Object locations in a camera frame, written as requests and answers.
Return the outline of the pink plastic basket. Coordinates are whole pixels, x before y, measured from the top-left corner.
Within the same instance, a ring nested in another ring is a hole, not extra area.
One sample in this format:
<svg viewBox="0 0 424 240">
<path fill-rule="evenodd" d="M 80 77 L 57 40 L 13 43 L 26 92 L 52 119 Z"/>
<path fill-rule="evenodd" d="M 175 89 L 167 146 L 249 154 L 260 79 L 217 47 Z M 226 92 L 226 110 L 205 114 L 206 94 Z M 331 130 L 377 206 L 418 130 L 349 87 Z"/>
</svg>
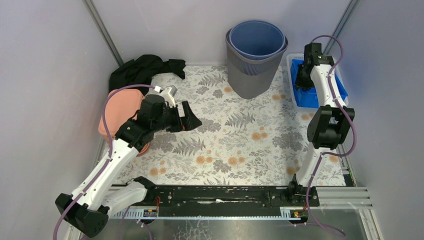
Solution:
<svg viewBox="0 0 424 240">
<path fill-rule="evenodd" d="M 112 140 L 121 125 L 141 108 L 144 98 L 138 89 L 124 89 L 110 98 L 106 104 L 105 120 Z"/>
</svg>

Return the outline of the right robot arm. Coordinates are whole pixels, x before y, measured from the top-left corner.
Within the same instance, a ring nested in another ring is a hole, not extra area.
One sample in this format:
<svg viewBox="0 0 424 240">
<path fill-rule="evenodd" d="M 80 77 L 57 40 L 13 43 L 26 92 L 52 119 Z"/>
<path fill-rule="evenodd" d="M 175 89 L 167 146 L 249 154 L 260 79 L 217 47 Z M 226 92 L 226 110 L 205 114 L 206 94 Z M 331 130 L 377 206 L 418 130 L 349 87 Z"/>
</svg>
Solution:
<svg viewBox="0 0 424 240">
<path fill-rule="evenodd" d="M 289 84 L 295 106 L 317 108 L 307 127 L 309 145 L 305 160 L 286 192 L 287 201 L 299 206 L 317 197 L 315 176 L 324 156 L 344 143 L 355 111 L 347 107 L 339 91 L 336 61 L 322 53 L 320 43 L 308 43 L 303 54 L 290 54 L 286 62 L 290 67 Z"/>
</svg>

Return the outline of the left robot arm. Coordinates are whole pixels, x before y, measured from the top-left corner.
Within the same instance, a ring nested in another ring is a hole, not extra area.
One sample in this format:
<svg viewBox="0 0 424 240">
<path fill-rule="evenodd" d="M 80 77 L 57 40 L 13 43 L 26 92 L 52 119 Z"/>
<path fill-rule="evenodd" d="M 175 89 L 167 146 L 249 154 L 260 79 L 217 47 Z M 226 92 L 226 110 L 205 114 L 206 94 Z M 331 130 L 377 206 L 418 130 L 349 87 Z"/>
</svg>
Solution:
<svg viewBox="0 0 424 240">
<path fill-rule="evenodd" d="M 150 143 L 155 133 L 191 131 L 203 123 L 195 116 L 187 101 L 182 102 L 184 115 L 172 95 L 150 94 L 141 102 L 140 109 L 117 131 L 109 144 L 108 153 L 88 177 L 70 194 L 61 193 L 55 200 L 61 222 L 78 229 L 88 238 L 97 236 L 109 218 L 130 205 L 140 202 L 152 204 L 155 192 L 141 183 L 131 183 L 113 194 L 107 194 L 123 168 Z"/>
</svg>

